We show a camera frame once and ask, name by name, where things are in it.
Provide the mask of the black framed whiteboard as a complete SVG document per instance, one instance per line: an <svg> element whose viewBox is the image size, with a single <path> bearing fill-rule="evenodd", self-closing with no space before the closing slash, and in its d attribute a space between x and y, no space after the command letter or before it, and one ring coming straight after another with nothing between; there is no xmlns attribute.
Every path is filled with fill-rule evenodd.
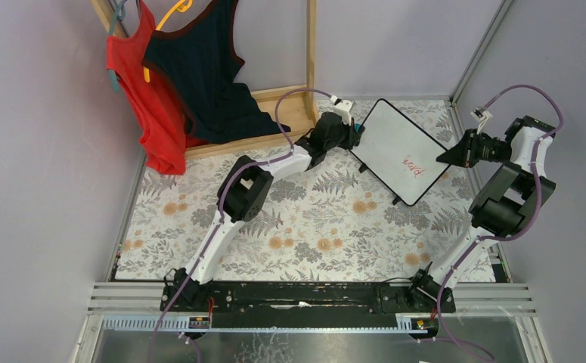
<svg viewBox="0 0 586 363"><path fill-rule="evenodd" d="M359 130L350 153L393 193L393 204L414 206L450 168L437 160L447 147L386 99L375 101Z"/></svg>

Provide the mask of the blue and black eraser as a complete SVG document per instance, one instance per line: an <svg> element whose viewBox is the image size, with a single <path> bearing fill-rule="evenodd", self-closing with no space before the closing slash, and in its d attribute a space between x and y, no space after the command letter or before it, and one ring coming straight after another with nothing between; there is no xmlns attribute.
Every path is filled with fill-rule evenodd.
<svg viewBox="0 0 586 363"><path fill-rule="evenodd" d="M365 127L362 124L354 124L353 129L358 135L361 135L365 131Z"/></svg>

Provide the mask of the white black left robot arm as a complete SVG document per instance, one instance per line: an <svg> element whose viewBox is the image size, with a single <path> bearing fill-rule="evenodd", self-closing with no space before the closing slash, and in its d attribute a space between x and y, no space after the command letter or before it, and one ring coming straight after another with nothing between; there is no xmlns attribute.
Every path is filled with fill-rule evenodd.
<svg viewBox="0 0 586 363"><path fill-rule="evenodd" d="M246 223L262 211L271 186L288 176L306 172L322 163L335 147L358 146L365 127L334 112L323 113L312 130L293 142L284 154L270 160L237 159L218 190L212 224L195 256L164 281L161 309L196 309L204 303L209 284L229 243Z"/></svg>

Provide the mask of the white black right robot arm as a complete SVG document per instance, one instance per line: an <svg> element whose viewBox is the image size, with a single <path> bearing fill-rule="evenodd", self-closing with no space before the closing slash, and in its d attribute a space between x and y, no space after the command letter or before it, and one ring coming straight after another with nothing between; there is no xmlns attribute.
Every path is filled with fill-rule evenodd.
<svg viewBox="0 0 586 363"><path fill-rule="evenodd" d="M406 301L413 310L441 310L461 274L479 256L530 227L557 187L544 171L544 158L556 133L555 127L524 116L510 124L504 139L492 138L480 128L468 129L437 158L463 168L480 161L500 166L470 204L470 224L462 235L444 256L411 279Z"/></svg>

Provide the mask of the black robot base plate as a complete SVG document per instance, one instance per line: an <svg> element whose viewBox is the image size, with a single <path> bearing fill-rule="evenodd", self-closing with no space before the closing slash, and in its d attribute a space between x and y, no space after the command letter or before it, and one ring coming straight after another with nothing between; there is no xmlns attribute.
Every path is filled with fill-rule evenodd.
<svg viewBox="0 0 586 363"><path fill-rule="evenodd" d="M419 312L407 304L410 283L382 282L266 282L212 281L206 300L196 309L214 328L354 329L397 328L400 317L413 315L426 330L438 313L455 312L452 297L441 310Z"/></svg>

